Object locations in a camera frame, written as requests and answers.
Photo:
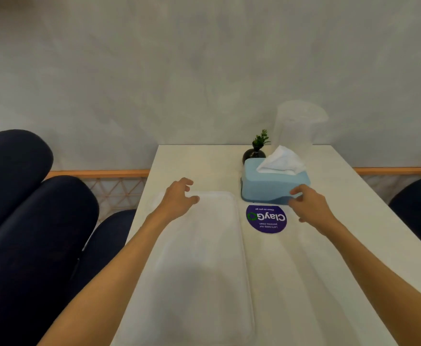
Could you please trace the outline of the person's right hand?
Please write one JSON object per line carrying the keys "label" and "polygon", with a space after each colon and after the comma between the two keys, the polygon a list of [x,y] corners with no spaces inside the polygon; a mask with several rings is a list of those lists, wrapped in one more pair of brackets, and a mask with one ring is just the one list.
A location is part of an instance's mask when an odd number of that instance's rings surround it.
{"label": "person's right hand", "polygon": [[305,192],[307,202],[306,223],[317,229],[324,236],[338,232],[343,227],[341,222],[334,216],[326,198],[316,190],[307,186]]}

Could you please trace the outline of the person's left hand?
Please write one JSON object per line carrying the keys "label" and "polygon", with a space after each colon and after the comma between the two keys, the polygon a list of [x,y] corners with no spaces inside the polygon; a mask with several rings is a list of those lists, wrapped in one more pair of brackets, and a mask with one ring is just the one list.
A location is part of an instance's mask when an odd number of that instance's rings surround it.
{"label": "person's left hand", "polygon": [[186,193],[190,191],[193,184],[194,182],[188,178],[173,181],[167,187],[161,202],[156,207],[155,215],[164,223],[170,223],[186,214],[194,206],[187,207],[184,202],[184,198],[188,197]]}

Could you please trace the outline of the person's left forearm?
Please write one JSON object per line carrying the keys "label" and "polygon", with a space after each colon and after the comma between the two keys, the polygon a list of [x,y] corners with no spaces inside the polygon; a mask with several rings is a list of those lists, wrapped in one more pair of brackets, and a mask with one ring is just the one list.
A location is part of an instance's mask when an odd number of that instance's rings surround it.
{"label": "person's left forearm", "polygon": [[170,223],[154,211],[124,248],[64,308],[37,346],[110,346],[145,264]]}

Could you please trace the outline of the person's right forearm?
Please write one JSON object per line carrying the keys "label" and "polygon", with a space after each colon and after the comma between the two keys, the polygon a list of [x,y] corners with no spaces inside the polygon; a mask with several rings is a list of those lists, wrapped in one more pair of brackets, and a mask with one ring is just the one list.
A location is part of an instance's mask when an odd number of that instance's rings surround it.
{"label": "person's right forearm", "polygon": [[380,261],[340,221],[318,231],[338,250],[398,346],[421,346],[421,292]]}

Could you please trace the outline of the light blue tissue box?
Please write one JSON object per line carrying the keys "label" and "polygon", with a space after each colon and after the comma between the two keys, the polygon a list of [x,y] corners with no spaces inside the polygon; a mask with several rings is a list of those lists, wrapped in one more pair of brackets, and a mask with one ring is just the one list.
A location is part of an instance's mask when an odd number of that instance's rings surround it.
{"label": "light blue tissue box", "polygon": [[241,198],[249,203],[288,205],[291,190],[299,185],[310,186],[306,171],[296,175],[260,173],[257,168],[265,158],[249,158],[244,162],[241,176]]}

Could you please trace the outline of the white tissue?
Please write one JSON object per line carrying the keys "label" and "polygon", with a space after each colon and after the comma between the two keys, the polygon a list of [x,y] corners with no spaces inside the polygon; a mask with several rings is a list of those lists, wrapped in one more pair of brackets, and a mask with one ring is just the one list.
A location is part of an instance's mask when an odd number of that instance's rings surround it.
{"label": "white tissue", "polygon": [[256,168],[258,173],[275,173],[294,176],[306,171],[301,158],[292,150],[278,146],[277,149]]}

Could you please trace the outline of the round purple sticker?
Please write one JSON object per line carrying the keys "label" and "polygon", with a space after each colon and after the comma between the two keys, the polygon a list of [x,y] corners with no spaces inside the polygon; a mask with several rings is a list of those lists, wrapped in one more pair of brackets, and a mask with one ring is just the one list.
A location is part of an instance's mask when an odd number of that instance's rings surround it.
{"label": "round purple sticker", "polygon": [[254,229],[266,234],[282,232],[287,226],[286,214],[277,205],[250,204],[246,209],[246,219]]}

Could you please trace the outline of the small black vase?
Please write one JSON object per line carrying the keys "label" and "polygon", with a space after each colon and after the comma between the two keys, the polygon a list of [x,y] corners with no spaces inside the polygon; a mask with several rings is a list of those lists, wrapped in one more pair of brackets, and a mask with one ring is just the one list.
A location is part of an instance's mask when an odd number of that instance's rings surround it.
{"label": "small black vase", "polygon": [[266,157],[266,155],[261,150],[261,148],[255,148],[254,147],[254,148],[248,149],[247,151],[244,152],[243,157],[242,157],[242,164],[244,165],[244,163],[248,159],[265,158],[265,157]]}

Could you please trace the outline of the small green plant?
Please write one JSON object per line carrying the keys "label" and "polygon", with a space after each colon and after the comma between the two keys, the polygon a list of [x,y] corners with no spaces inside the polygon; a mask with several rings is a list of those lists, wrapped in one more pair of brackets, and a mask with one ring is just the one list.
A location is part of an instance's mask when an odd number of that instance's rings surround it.
{"label": "small green plant", "polygon": [[271,141],[269,140],[267,129],[262,129],[262,132],[254,138],[252,146],[255,150],[260,150],[265,146],[265,144],[270,143]]}

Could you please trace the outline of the clear plastic pitcher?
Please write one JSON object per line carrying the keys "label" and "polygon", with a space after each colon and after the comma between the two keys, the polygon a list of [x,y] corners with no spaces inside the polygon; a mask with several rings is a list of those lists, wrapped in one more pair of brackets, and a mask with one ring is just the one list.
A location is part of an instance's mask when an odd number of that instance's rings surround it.
{"label": "clear plastic pitcher", "polygon": [[318,129],[328,120],[329,115],[317,104],[304,100],[283,102],[277,107],[270,133],[272,149],[284,146],[303,159],[310,151]]}

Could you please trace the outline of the white translucent plastic tray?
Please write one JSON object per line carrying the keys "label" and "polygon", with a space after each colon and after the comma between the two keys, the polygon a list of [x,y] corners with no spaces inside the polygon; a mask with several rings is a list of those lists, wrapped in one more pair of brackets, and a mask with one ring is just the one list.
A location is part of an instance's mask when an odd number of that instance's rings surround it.
{"label": "white translucent plastic tray", "polygon": [[246,346],[254,316],[238,205],[230,192],[200,202],[160,235],[114,346]]}

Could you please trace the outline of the wooden lattice panel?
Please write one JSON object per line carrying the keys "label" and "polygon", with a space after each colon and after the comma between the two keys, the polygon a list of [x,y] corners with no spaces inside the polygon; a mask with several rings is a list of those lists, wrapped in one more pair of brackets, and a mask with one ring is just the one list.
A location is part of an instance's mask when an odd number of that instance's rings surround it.
{"label": "wooden lattice panel", "polygon": [[98,227],[117,212],[137,209],[147,178],[92,178],[82,181],[97,199]]}

